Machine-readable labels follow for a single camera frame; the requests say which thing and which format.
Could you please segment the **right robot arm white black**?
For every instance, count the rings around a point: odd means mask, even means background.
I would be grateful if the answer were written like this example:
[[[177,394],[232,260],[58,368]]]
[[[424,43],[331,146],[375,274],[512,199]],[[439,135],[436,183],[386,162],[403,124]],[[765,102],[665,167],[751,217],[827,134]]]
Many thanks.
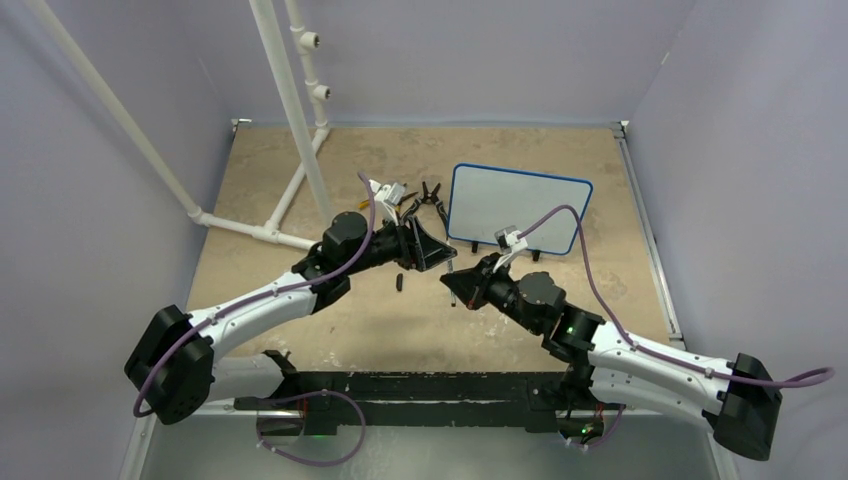
[[[725,449],[748,459],[769,459],[783,400],[757,358],[697,355],[621,332],[566,299],[547,272],[514,280],[498,257],[446,273],[440,281],[470,310],[492,306],[568,364],[561,392],[576,407],[592,400],[633,406],[687,421],[711,432]]]

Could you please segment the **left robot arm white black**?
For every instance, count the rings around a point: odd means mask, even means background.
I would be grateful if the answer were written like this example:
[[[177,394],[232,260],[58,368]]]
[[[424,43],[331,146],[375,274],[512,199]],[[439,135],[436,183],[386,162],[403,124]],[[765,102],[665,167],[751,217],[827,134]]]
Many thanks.
[[[386,263],[426,272],[456,255],[416,217],[376,228],[357,212],[343,212],[302,260],[270,284],[205,309],[158,310],[124,366],[138,390],[133,414],[155,415],[165,425],[187,418],[222,380],[213,372],[216,363],[259,334],[336,303],[350,291],[354,274]]]

